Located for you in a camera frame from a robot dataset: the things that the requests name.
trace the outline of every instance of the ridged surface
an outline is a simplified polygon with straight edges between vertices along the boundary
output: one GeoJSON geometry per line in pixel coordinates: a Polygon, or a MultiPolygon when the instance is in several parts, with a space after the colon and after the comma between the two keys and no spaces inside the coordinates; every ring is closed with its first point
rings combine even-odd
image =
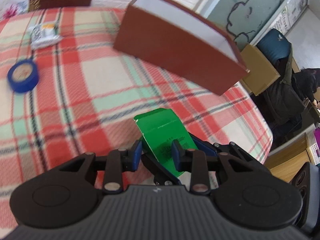
{"type": "Polygon", "coordinates": [[[308,239],[293,227],[267,232],[247,230],[223,218],[206,197],[184,186],[130,186],[105,197],[85,220],[62,229],[17,227],[5,240],[194,240],[308,239]]]}

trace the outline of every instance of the brown box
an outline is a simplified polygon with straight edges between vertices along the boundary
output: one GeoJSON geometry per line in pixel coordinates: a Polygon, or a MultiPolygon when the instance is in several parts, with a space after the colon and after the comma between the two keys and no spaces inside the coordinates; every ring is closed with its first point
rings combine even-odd
{"type": "Polygon", "coordinates": [[[241,56],[250,70],[241,83],[255,96],[261,94],[280,77],[278,71],[258,48],[248,44],[241,52],[241,56]]]}
{"type": "Polygon", "coordinates": [[[315,99],[320,102],[320,88],[317,89],[317,92],[314,93],[315,99]]]}
{"type": "Polygon", "coordinates": [[[292,70],[294,73],[300,72],[300,69],[298,68],[298,65],[297,65],[296,61],[294,60],[294,58],[292,58],[292,70]]]}
{"type": "Polygon", "coordinates": [[[172,0],[133,0],[114,48],[222,95],[247,74],[228,34],[172,0]]]}

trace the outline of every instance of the green cardboard box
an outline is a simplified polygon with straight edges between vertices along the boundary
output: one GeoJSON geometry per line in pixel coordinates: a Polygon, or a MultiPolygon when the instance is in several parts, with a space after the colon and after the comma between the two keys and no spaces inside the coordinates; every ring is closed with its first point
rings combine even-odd
{"type": "Polygon", "coordinates": [[[183,172],[176,171],[171,157],[172,141],[177,139],[184,149],[197,147],[179,117],[171,109],[158,108],[139,114],[134,120],[143,136],[143,148],[174,176],[180,176],[183,172]]]}

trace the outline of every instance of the blue tape roll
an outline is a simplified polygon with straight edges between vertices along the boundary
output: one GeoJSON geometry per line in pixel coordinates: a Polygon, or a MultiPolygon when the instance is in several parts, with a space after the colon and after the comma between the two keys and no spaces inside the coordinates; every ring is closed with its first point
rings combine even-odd
{"type": "Polygon", "coordinates": [[[25,59],[13,65],[7,75],[8,82],[13,91],[25,93],[39,82],[37,65],[31,59],[25,59]]]}

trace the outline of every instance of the white packet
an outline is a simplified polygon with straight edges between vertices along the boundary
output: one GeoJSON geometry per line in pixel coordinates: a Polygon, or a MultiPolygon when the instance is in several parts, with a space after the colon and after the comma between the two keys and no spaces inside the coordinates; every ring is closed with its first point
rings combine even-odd
{"type": "Polygon", "coordinates": [[[28,28],[31,35],[31,49],[45,48],[62,40],[57,35],[57,26],[54,22],[38,24],[28,28]]]}

